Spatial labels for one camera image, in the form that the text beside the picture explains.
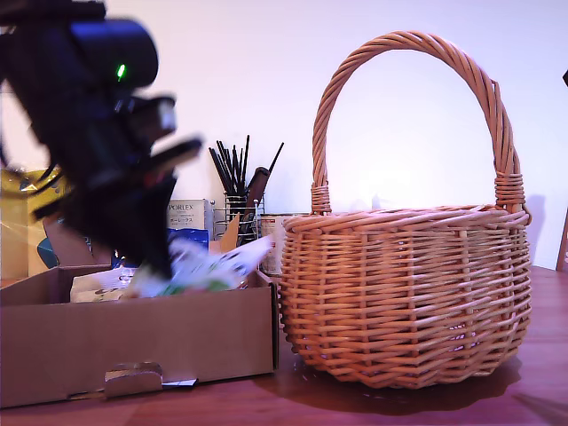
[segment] wicker basket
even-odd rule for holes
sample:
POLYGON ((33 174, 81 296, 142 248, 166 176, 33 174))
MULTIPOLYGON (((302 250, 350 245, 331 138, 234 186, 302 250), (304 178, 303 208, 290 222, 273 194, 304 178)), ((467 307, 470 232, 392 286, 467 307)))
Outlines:
POLYGON ((306 364, 340 381, 421 388, 489 375, 517 353, 531 312, 531 216, 497 82, 435 35, 378 37, 327 86, 312 152, 312 214, 285 223, 280 288, 284 330, 306 364), (351 74, 393 49, 443 60, 476 94, 493 139, 496 205, 331 214, 329 116, 351 74))

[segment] wooden table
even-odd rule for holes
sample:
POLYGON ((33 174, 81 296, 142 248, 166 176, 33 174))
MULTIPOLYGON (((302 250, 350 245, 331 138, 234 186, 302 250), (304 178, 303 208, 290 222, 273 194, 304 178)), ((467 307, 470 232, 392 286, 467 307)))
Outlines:
POLYGON ((518 356, 489 377, 421 390, 371 390, 311 370, 284 343, 275 375, 117 400, 7 409, 0 412, 1 424, 568 425, 568 274, 534 268, 532 279, 528 336, 518 356))

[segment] green led light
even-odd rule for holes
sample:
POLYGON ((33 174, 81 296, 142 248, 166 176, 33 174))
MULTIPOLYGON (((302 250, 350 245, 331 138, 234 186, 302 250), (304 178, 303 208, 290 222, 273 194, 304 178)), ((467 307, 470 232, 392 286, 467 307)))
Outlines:
POLYGON ((124 74, 126 74, 126 66, 124 64, 121 64, 116 70, 116 76, 118 77, 119 82, 124 77, 124 74))

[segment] utensil holder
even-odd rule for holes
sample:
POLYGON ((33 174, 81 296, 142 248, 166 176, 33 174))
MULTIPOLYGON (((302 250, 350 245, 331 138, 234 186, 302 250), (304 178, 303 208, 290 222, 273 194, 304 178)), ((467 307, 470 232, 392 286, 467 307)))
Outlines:
POLYGON ((247 204, 246 196, 236 196, 225 194, 225 205, 221 209, 215 209, 215 215, 221 218, 214 222, 215 240, 220 239, 226 231, 229 223, 241 214, 238 242, 245 244, 249 241, 257 240, 260 237, 260 216, 264 214, 264 195, 261 200, 255 200, 255 213, 253 217, 245 218, 247 204))

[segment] basket handle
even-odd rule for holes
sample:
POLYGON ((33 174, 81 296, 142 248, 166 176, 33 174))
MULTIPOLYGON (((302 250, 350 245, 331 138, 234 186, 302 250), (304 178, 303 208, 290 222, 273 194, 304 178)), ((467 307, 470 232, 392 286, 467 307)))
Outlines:
POLYGON ((384 51, 423 51, 443 60, 453 68, 475 93, 483 109, 487 126, 493 140, 493 155, 496 172, 496 205, 510 213, 516 213, 525 206, 523 175, 521 175, 517 151, 513 145, 513 133, 505 106, 501 102, 499 84, 489 78, 472 58, 453 44, 436 35, 416 31, 396 31, 377 37, 363 44, 341 64, 319 103, 313 127, 313 184, 312 213, 330 213, 329 190, 327 188, 326 139, 329 116, 341 89, 353 72, 365 62, 384 51))

